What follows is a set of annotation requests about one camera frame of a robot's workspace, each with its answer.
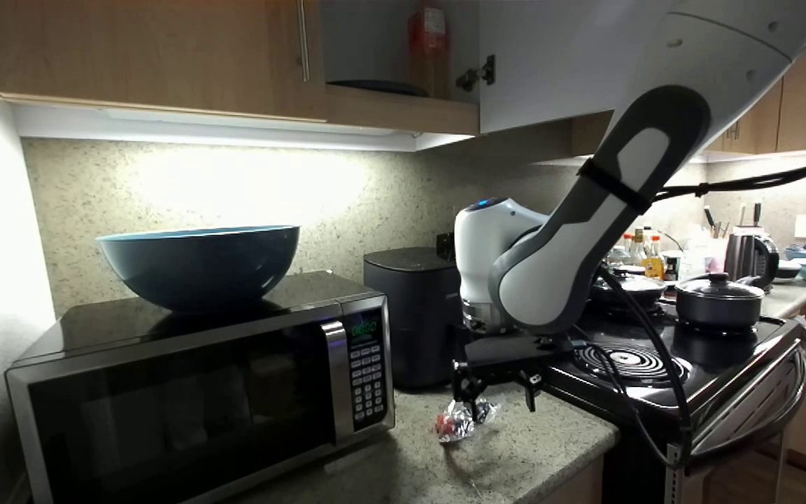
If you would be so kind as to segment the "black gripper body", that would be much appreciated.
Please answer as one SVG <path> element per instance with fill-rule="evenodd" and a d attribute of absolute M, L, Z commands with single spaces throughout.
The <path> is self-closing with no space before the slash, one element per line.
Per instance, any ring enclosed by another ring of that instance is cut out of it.
<path fill-rule="evenodd" d="M 456 392 L 486 392 L 537 375 L 553 361 L 536 335 L 483 335 L 466 342 L 452 359 Z"/>

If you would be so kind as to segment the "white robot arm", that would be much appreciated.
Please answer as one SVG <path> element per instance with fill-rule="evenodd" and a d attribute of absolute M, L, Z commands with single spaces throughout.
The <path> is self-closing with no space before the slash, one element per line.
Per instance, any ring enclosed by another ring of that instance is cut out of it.
<path fill-rule="evenodd" d="M 558 60 L 542 101 L 611 126 L 555 210 L 490 198 L 456 213 L 473 332 L 571 329 L 621 231 L 806 51 L 806 0 L 549 0 L 530 24 Z"/>

